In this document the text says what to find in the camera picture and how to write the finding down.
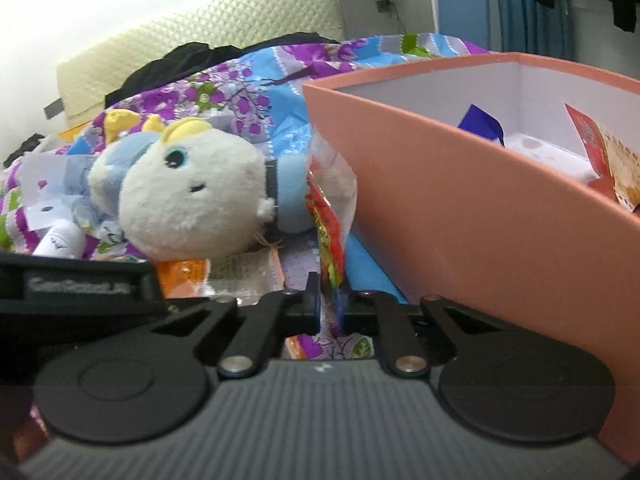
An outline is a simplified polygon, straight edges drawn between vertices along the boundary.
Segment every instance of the box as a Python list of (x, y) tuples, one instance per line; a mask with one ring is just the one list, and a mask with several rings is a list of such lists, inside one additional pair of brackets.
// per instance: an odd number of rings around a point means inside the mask
[(440, 294), (599, 357), (601, 441), (640, 460), (640, 221), (548, 166), (455, 126), (585, 156), (565, 103), (640, 152), (640, 82), (525, 54), (424, 60), (305, 85), (311, 123), (358, 178), (354, 232), (412, 301)]

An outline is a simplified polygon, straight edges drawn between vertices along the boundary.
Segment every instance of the white logo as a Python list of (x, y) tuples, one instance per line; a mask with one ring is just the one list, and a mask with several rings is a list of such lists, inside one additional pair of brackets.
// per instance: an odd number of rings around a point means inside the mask
[(318, 365), (315, 368), (316, 368), (316, 372), (320, 372), (321, 374), (324, 374), (329, 370), (334, 369), (334, 367), (332, 367), (329, 363), (322, 363), (321, 365)]
[(31, 278), (29, 288), (33, 292), (56, 292), (59, 294), (131, 294), (129, 283), (123, 282), (76, 282), (63, 280), (62, 282), (48, 282), (42, 278)]

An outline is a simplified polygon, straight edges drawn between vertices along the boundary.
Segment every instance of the plush toy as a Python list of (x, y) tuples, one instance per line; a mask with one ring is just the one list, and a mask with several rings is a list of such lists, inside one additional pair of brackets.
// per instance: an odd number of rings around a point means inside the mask
[(110, 137), (89, 174), (91, 197), (150, 258), (217, 260), (247, 250), (269, 225), (284, 233), (313, 227), (303, 155), (266, 160), (198, 118), (162, 132), (147, 131), (161, 124), (149, 118), (143, 131), (118, 138), (134, 119), (122, 117), (116, 126), (106, 118)]

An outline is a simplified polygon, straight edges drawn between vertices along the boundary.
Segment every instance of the cream quilted headboard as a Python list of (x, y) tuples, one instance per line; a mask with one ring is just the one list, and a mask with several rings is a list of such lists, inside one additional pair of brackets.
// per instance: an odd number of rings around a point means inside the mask
[(243, 47), (295, 31), (344, 37), (338, 0), (212, 0), (113, 36), (57, 67), (70, 126), (93, 119), (136, 69), (189, 41)]

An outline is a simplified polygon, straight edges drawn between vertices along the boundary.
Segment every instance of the curtain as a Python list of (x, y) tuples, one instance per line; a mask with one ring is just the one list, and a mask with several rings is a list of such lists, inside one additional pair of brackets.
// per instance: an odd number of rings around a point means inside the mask
[(535, 0), (498, 0), (504, 52), (574, 59), (572, 12), (568, 0), (554, 9)]

